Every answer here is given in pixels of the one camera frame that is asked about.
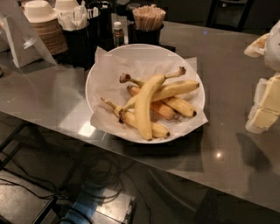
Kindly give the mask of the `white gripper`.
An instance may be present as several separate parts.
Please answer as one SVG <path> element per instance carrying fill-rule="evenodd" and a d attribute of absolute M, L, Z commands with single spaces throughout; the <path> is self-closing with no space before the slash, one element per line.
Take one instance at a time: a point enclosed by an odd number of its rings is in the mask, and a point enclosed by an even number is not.
<path fill-rule="evenodd" d="M 264 55 L 264 63 L 272 70 L 280 71 L 280 20 L 266 33 L 247 46 L 244 54 L 257 58 Z M 280 75 L 269 80 L 261 78 L 256 86 L 254 106 L 251 108 L 246 130 L 261 134 L 280 117 Z"/>

